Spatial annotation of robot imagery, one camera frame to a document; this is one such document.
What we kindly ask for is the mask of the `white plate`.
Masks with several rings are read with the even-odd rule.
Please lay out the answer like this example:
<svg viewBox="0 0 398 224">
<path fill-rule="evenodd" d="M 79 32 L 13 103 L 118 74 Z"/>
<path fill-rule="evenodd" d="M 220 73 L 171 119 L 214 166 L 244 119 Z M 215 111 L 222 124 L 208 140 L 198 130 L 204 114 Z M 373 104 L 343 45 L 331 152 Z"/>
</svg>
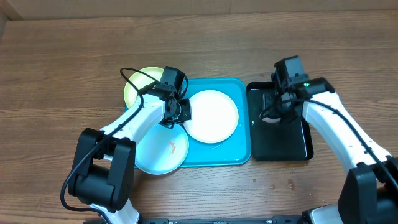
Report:
<svg viewBox="0 0 398 224">
<path fill-rule="evenodd" d="M 192 118 L 184 123 L 195 140 L 214 144 L 228 139 L 236 130 L 239 112 L 234 101 L 216 90 L 200 91 L 190 97 Z"/>
</svg>

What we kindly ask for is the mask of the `light blue plate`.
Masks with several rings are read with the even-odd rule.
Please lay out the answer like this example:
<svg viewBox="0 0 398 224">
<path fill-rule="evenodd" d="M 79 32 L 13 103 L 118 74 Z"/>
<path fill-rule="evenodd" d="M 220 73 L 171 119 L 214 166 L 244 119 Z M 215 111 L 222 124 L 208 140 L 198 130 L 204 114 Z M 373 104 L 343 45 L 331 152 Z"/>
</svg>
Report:
<svg viewBox="0 0 398 224">
<path fill-rule="evenodd" d="M 182 165 L 188 148 L 187 133 L 180 125 L 169 129 L 157 124 L 137 145 L 135 166 L 147 174 L 168 174 Z"/>
</svg>

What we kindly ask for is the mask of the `green sponge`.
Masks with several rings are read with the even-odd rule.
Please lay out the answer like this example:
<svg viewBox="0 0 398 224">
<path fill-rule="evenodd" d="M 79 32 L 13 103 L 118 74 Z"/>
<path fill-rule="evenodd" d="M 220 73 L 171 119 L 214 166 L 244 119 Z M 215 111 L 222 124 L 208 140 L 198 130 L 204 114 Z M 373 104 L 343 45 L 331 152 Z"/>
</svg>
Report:
<svg viewBox="0 0 398 224">
<path fill-rule="evenodd" d="M 280 121 L 280 118 L 265 117 L 265 118 L 262 118 L 262 120 L 266 123 L 274 124 L 274 123 L 278 123 Z"/>
</svg>

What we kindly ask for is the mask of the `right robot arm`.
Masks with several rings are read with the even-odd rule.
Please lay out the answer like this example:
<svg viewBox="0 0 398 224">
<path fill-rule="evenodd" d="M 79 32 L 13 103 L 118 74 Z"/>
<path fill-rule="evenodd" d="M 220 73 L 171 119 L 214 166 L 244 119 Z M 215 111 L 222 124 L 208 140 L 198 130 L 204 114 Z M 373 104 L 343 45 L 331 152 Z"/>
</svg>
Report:
<svg viewBox="0 0 398 224">
<path fill-rule="evenodd" d="M 397 158 L 365 133 L 324 78 L 281 89 L 259 116 L 268 123 L 304 119 L 346 172 L 337 203 L 303 212 L 303 223 L 397 223 Z"/>
</svg>

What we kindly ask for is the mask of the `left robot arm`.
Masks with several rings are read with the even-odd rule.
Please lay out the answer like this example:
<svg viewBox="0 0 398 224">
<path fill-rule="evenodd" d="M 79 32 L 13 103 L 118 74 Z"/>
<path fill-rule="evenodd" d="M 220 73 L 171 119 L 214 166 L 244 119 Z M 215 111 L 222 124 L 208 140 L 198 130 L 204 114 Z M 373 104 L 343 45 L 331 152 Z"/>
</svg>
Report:
<svg viewBox="0 0 398 224">
<path fill-rule="evenodd" d="M 116 121 L 100 130 L 86 128 L 79 136 L 72 170 L 60 192 L 79 199 L 86 212 L 96 212 L 103 223 L 139 223 L 140 214 L 129 198 L 134 181 L 136 146 L 157 124 L 172 129 L 192 118 L 188 99 L 145 94 Z"/>
</svg>

